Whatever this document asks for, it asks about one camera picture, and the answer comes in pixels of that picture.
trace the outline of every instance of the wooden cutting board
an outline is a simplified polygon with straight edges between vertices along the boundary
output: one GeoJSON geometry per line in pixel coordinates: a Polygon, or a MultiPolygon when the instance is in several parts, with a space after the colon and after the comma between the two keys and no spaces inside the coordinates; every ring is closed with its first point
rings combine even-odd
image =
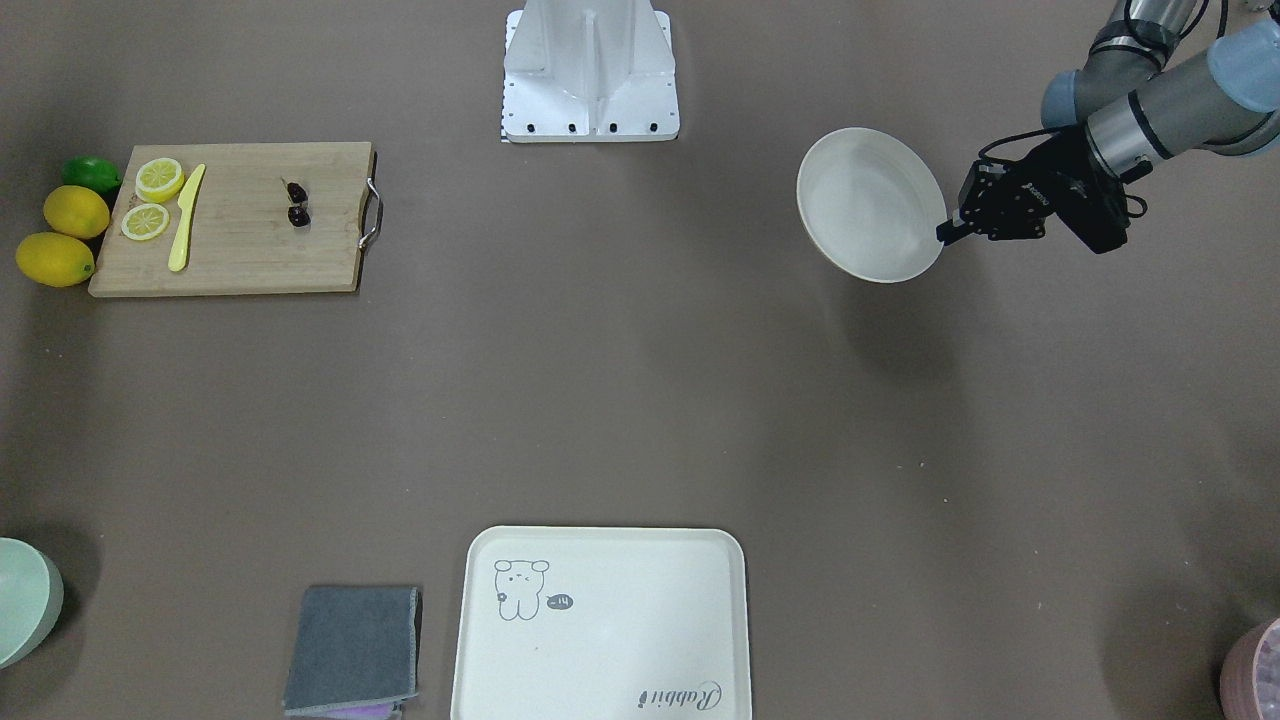
{"type": "Polygon", "coordinates": [[[278,142],[250,145],[140,145],[102,238],[95,297],[352,292],[360,282],[364,208],[374,165],[369,142],[278,142]],[[205,164],[191,219],[187,268],[169,272],[169,249],[182,210],[165,202],[169,227],[155,240],[134,242],[120,219],[142,204],[133,193],[145,163],[173,158],[183,172],[205,164]],[[307,191],[311,224],[289,224],[284,182],[307,191]]]}

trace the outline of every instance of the light green bowl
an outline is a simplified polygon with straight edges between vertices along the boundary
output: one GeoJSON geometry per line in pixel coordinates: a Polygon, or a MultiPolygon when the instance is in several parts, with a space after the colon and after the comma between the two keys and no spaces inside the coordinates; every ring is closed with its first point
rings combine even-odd
{"type": "Polygon", "coordinates": [[[0,667],[22,660],[54,629],[63,577],[29,544],[0,538],[0,667]]]}

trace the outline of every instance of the gray cloth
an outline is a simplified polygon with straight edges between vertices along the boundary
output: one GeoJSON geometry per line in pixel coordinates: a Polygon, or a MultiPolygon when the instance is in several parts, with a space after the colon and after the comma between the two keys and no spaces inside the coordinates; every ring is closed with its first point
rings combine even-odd
{"type": "Polygon", "coordinates": [[[302,596],[284,714],[398,705],[417,694],[417,588],[312,587],[302,596]]]}

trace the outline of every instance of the plastic knife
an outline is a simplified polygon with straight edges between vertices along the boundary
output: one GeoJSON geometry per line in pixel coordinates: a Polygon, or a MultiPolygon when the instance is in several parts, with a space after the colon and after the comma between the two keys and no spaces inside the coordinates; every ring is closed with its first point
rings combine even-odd
{"type": "Polygon", "coordinates": [[[200,181],[205,177],[205,164],[196,165],[191,177],[182,186],[178,193],[178,209],[182,218],[178,220],[178,234],[173,238],[173,247],[169,250],[169,269],[177,273],[187,266],[187,249],[191,247],[191,215],[196,210],[196,193],[200,192],[200,181]]]}

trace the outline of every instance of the white tray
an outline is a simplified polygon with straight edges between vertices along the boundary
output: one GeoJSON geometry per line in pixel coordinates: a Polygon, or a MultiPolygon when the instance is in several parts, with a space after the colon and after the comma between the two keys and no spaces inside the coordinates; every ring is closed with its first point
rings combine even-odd
{"type": "Polygon", "coordinates": [[[704,529],[480,533],[452,717],[749,720],[742,548],[704,529]]]}

